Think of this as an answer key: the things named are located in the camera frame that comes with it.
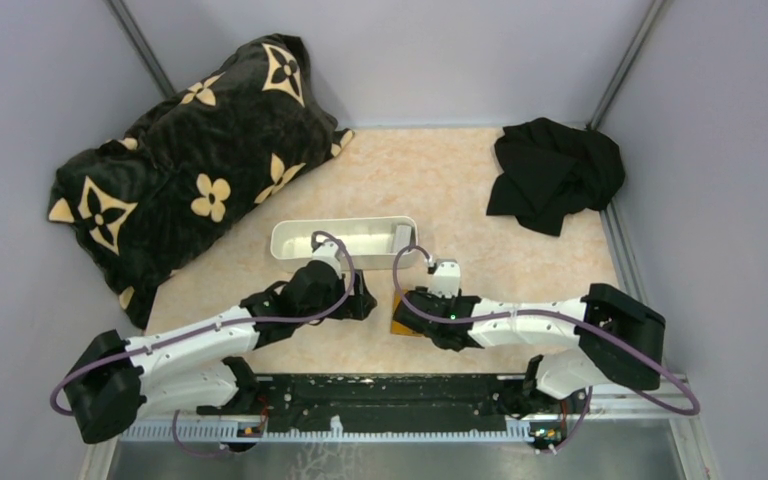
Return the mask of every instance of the gray wall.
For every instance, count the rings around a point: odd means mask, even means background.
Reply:
[[[724,478],[768,478],[768,2],[676,2],[605,130],[643,283]]]
[[[48,393],[97,333],[130,333],[67,227],[54,169],[159,100],[99,0],[0,1],[0,479],[75,478],[85,446]]]
[[[322,106],[351,126],[588,120],[649,0],[137,0],[178,89],[237,46],[300,35]]]

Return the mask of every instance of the white plastic tray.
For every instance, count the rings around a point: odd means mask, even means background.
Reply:
[[[270,252],[281,269],[295,272],[307,265],[311,253],[310,236],[317,230],[326,231],[346,244],[355,267],[362,270],[389,270],[393,268],[396,252],[393,238],[396,227],[409,225],[413,240],[419,243],[416,222],[410,217],[343,218],[333,220],[287,220],[272,229]],[[410,267],[422,254],[413,251],[404,255],[399,268]],[[343,268],[347,268],[343,259]]]

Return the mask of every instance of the metal frame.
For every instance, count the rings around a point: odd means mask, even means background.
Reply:
[[[664,402],[679,408],[690,408],[681,391],[669,382],[663,382],[652,394]],[[578,414],[568,415],[569,419],[578,419]],[[593,389],[593,399],[587,421],[617,420],[673,420],[680,416],[664,410],[657,405],[637,396],[631,390],[619,385],[599,385]],[[252,415],[197,417],[189,416],[178,421],[178,434],[186,442],[222,442],[222,443],[305,443],[305,442],[352,442],[352,443],[521,443],[532,440],[528,436],[532,422],[556,422],[557,414],[528,415],[521,420],[508,418],[505,431],[469,432],[386,432],[353,433],[343,431],[339,419],[331,422],[328,431],[269,432],[259,437],[243,437],[237,432],[260,423],[260,418]],[[171,442],[172,417],[158,416],[135,422],[131,428],[119,436],[120,442]]]
[[[105,0],[119,24],[122,26],[125,34],[131,42],[134,50],[140,56],[140,59],[148,69],[149,74],[157,84],[158,89],[164,96],[171,96],[175,90],[172,83],[169,81],[169,77],[163,71],[160,63],[155,57],[145,37],[139,29],[136,21],[128,10],[123,0]],[[621,89],[625,79],[628,76],[631,67],[640,55],[640,52],[648,40],[657,20],[661,18],[661,15],[666,11],[667,7],[672,3],[671,0],[653,0],[640,27],[637,30],[632,42],[629,44],[628,49],[623,56],[622,61],[617,67],[614,76],[612,77],[608,87],[603,94],[596,111],[593,113],[591,120],[587,123],[587,128],[591,130],[598,130],[607,113],[609,112],[616,96]],[[632,295],[639,300],[646,302],[646,292],[643,288],[640,274],[638,271],[637,263],[632,251],[631,244],[625,234],[625,229],[622,226],[622,221],[619,215],[619,211],[614,203],[608,206],[608,209],[602,212],[602,224],[605,230],[605,234],[608,240],[609,249],[614,262],[614,267],[617,272],[619,280],[619,286],[625,290],[629,295]],[[677,401],[681,403],[681,397],[672,392],[669,389],[674,390],[675,387],[663,386],[659,392],[663,394],[663,398],[668,401]],[[592,403],[593,414],[589,417],[593,420],[630,420],[630,419],[653,419],[653,418],[668,418],[670,421],[670,427],[672,430],[673,440],[675,442],[676,451],[682,464],[684,476],[688,480],[719,480],[720,475],[716,468],[716,464],[711,453],[711,449],[706,440],[706,436],[703,431],[702,423],[699,418],[687,419],[684,417],[676,417],[674,414],[660,410],[657,407],[653,408],[652,405],[639,399],[636,395],[623,389],[619,386],[601,386],[594,389],[594,398]],[[540,418],[535,416],[529,418],[529,420],[546,420],[547,418]],[[152,430],[150,422],[157,423],[157,430]],[[140,422],[132,427],[126,434],[121,437],[121,441],[135,440],[135,434],[140,433],[142,435],[157,435],[154,440],[160,439],[168,441],[165,436],[171,431],[170,428],[163,428],[162,425],[171,425],[171,418],[152,419],[146,421],[147,423]],[[216,422],[230,422],[228,425],[220,425],[217,423],[214,427],[225,427],[225,430],[218,428],[215,431],[230,431],[228,429],[236,428],[243,422],[245,424],[252,423],[250,418],[239,419],[222,419],[214,421]],[[196,440],[199,437],[199,428],[204,428],[207,425],[204,420],[196,420],[193,418],[184,418],[179,422],[180,428],[190,428],[187,430],[192,435],[185,437],[188,439]],[[216,441],[216,436],[210,435],[213,441]],[[335,431],[325,433],[323,435],[308,436],[299,435],[294,437],[292,435],[275,435],[275,438],[266,436],[261,441],[358,441],[358,439],[349,439],[342,431]],[[478,438],[473,438],[469,435],[459,436],[447,436],[437,437],[429,436],[426,441],[482,441]],[[392,441],[404,441],[404,439],[391,439]],[[411,441],[416,441],[417,438],[412,437]],[[111,463],[113,461],[113,455],[116,449],[116,445],[120,441],[119,438],[104,442],[98,445],[91,445],[85,456],[85,461],[79,478],[82,480],[103,480],[107,478],[110,470]],[[149,441],[148,438],[143,438],[143,441]],[[370,438],[367,441],[381,441],[378,438]]]
[[[125,36],[128,37],[131,46],[134,47],[134,52],[136,52],[140,57],[140,60],[142,60],[143,65],[145,65],[148,74],[151,76],[151,79],[154,80],[154,83],[157,85],[163,98],[169,98],[172,95],[175,95],[175,87],[172,86],[172,82],[169,81],[169,76],[163,71],[163,67],[151,50],[151,46],[149,46],[143,32],[140,31],[140,26],[137,24],[134,16],[131,15],[131,11],[128,9],[124,0],[104,0],[104,3],[110,7],[110,11],[113,13],[113,16],[116,17],[116,21],[119,22],[119,26],[122,27]]]

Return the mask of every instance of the floral pattern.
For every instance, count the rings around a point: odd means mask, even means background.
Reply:
[[[305,164],[300,163],[293,165],[292,167],[284,170],[284,161],[281,160],[278,155],[272,154],[272,164],[270,166],[270,176],[272,177],[272,185],[266,187],[257,198],[254,199],[254,203],[260,205],[267,198],[278,193],[279,190],[284,188],[284,185],[288,184],[293,177],[299,173],[299,170],[304,168]]]
[[[136,203],[114,198],[98,188],[89,176],[84,178],[78,214],[87,224],[90,237],[116,255],[119,255],[119,230],[135,208]]]
[[[202,196],[190,204],[193,213],[201,217],[209,215],[214,222],[221,222],[225,217],[225,204],[222,202],[231,196],[231,186],[224,178],[217,178],[215,182],[211,182],[210,177],[200,173],[196,178],[196,188]]]
[[[137,139],[133,137],[125,137],[122,140],[116,140],[116,141],[121,143],[128,150],[136,150],[137,146],[139,146]]]
[[[122,293],[119,294],[119,306],[122,307],[122,310],[128,309],[128,305],[131,304],[132,298],[134,298],[134,287],[128,287],[125,290],[122,290]]]
[[[224,75],[224,72],[208,78],[204,81],[204,83],[196,82],[195,85],[187,89],[188,93],[184,95],[184,98],[181,99],[180,105],[186,105],[192,102],[195,98],[205,105],[215,107],[216,95],[213,93],[213,90],[211,90],[210,87],[216,83],[216,81],[219,80],[219,77],[222,75]]]
[[[48,211],[48,221],[59,223],[75,223],[75,217],[72,215],[72,209],[69,208],[69,202],[65,198],[58,199]]]
[[[340,143],[332,143],[331,144],[331,156],[336,157],[340,154],[340,152],[343,151],[344,148],[346,148],[346,145],[349,144],[349,142],[352,141],[352,138],[354,138],[355,132],[352,130],[346,130],[346,133],[343,134],[342,138],[340,138]]]
[[[280,90],[295,98],[304,106],[302,94],[302,75],[299,62],[281,47],[263,44],[266,56],[269,58],[269,69],[266,73],[266,83],[263,91]]]

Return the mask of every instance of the pillow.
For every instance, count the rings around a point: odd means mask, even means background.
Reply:
[[[60,167],[48,219],[69,224],[131,321],[157,287],[290,181],[352,138],[310,88],[298,37],[240,47],[207,78],[139,118],[121,140]]]

